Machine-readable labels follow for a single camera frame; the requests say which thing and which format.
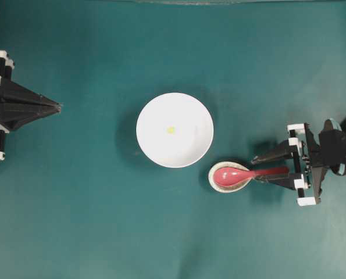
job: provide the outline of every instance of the robotic arm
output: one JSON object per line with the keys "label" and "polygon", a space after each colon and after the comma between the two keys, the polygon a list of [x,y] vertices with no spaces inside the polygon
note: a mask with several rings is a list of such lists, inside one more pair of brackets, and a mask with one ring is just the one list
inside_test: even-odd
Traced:
{"label": "robotic arm", "polygon": [[[300,206],[317,205],[321,201],[321,186],[327,171],[330,169],[336,175],[346,175],[346,128],[343,130],[334,119],[326,120],[319,133],[320,144],[316,143],[307,123],[288,125],[287,131],[288,140],[256,156],[252,164],[292,159],[294,173],[256,179],[296,190]],[[298,138],[302,135],[305,141]],[[301,161],[305,163],[304,169],[301,168]],[[305,190],[311,185],[313,196],[305,196]]]}
{"label": "robotic arm", "polygon": [[11,81],[14,61],[0,51],[0,161],[5,159],[5,136],[21,126],[60,112],[60,104]]}

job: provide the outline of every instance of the white bowl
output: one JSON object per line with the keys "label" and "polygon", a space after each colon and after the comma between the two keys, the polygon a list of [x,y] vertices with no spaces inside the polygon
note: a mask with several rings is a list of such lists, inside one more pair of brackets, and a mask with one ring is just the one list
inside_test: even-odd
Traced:
{"label": "white bowl", "polygon": [[164,167],[186,167],[204,156],[214,135],[213,120],[197,99],[182,93],[157,96],[137,121],[143,152]]}

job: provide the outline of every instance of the teal tabletop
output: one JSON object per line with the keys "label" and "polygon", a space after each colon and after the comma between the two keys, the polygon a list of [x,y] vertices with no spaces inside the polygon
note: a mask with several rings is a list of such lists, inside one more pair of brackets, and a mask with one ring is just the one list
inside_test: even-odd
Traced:
{"label": "teal tabletop", "polygon": [[[0,1],[12,80],[62,104],[8,135],[0,163],[0,278],[346,278],[346,177],[320,205],[249,183],[221,194],[221,160],[249,162],[346,117],[346,0],[233,5]],[[135,136],[153,97],[210,111],[208,153],[182,169]]]}

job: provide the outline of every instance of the pink spoon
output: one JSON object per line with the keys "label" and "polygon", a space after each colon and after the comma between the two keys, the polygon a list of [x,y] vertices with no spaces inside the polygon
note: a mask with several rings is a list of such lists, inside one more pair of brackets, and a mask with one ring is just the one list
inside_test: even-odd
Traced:
{"label": "pink spoon", "polygon": [[257,176],[288,173],[287,167],[275,167],[267,170],[240,170],[234,167],[221,167],[214,172],[214,182],[221,187],[232,187],[244,180]]}

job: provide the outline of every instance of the red spoon handle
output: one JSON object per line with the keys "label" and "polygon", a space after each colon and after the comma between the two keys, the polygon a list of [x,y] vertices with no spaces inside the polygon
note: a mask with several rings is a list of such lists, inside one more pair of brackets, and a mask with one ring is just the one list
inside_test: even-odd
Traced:
{"label": "red spoon handle", "polygon": [[269,176],[271,174],[289,173],[289,169],[287,167],[274,167],[267,170],[254,170],[253,172],[254,176]]}

